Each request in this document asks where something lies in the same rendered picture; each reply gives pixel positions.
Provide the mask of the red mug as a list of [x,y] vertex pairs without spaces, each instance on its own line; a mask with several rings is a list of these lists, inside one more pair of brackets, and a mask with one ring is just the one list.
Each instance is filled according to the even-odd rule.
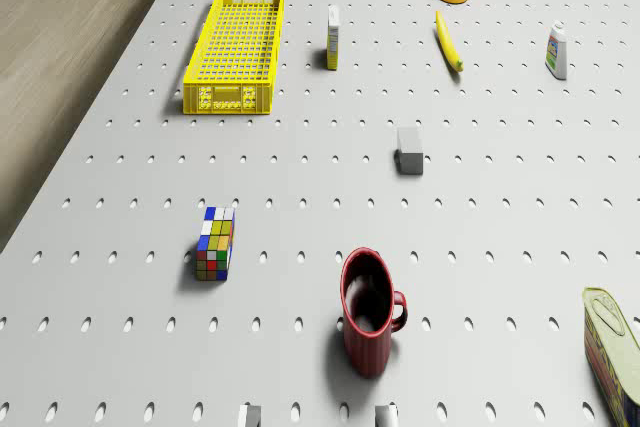
[[354,369],[365,378],[380,376],[391,352],[391,336],[408,319],[404,294],[394,289],[379,253],[359,247],[346,258],[340,278],[343,338]]

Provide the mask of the grey cube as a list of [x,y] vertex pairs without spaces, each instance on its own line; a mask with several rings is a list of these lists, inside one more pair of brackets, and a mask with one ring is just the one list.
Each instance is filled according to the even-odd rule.
[[416,127],[399,127],[397,129],[397,160],[401,174],[423,174],[423,148]]

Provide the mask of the puzzle cube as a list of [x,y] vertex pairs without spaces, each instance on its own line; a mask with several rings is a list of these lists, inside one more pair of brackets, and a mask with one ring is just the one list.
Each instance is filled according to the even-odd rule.
[[201,281],[225,281],[233,251],[235,209],[206,208],[196,249],[195,275]]

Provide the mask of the yellow basket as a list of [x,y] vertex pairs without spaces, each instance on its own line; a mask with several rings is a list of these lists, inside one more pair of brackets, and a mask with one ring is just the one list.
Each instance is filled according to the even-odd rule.
[[185,114],[268,114],[284,0],[213,0],[183,78]]

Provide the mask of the white yellow box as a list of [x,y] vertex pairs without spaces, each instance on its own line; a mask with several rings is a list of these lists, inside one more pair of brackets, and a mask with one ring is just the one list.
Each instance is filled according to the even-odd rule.
[[339,28],[339,7],[337,5],[329,5],[326,47],[327,68],[329,70],[336,70],[338,67]]

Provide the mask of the banana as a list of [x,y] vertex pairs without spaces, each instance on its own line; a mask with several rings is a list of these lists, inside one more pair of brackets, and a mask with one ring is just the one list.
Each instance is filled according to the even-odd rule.
[[446,22],[439,11],[436,12],[436,29],[441,48],[450,67],[456,72],[462,72],[464,63],[455,49]]

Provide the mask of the small white bottle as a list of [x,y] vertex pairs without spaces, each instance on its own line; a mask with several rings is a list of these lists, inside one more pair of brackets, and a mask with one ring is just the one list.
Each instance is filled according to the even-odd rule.
[[564,23],[556,20],[547,43],[545,65],[556,79],[566,80],[568,72],[567,35]]

